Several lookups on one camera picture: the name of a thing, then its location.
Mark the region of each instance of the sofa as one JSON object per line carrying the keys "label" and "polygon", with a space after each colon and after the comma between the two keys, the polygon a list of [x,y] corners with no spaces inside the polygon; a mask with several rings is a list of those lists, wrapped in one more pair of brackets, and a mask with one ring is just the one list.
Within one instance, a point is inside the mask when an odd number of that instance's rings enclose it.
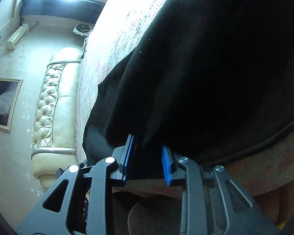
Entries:
{"label": "sofa", "polygon": [[56,171],[76,164],[75,108],[82,51],[63,48],[47,65],[37,103],[32,169],[44,190],[56,181]]}

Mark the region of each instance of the black clamp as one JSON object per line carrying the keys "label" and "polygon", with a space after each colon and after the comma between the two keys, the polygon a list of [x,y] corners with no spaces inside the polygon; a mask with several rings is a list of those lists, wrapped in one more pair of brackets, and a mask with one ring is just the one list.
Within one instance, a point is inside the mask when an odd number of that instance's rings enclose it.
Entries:
{"label": "black clamp", "polygon": [[[22,235],[114,235],[112,186],[130,177],[133,136],[112,156],[96,165],[85,163],[59,170],[59,178],[17,229]],[[253,198],[223,166],[206,168],[162,149],[164,177],[169,186],[182,186],[181,235],[277,234]],[[90,189],[87,227],[83,217]]]}

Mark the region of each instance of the picture frame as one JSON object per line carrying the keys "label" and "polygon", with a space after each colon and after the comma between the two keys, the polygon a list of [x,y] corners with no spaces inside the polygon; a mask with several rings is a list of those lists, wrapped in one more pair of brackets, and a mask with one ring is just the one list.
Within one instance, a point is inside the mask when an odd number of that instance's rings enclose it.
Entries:
{"label": "picture frame", "polygon": [[0,130],[11,131],[13,113],[23,80],[0,78]]}

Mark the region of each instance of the sofa armrest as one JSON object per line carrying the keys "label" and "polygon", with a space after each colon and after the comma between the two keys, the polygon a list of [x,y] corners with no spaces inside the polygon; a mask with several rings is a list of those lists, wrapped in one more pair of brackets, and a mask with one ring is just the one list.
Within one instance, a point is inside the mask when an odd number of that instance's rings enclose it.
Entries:
{"label": "sofa armrest", "polygon": [[62,155],[75,155],[75,148],[67,148],[67,147],[39,147],[36,148],[31,157],[40,153],[53,153],[53,154],[62,154]]}
{"label": "sofa armrest", "polygon": [[75,149],[63,147],[40,147],[33,151],[32,170],[44,190],[56,181],[59,168],[66,169],[76,164]]}

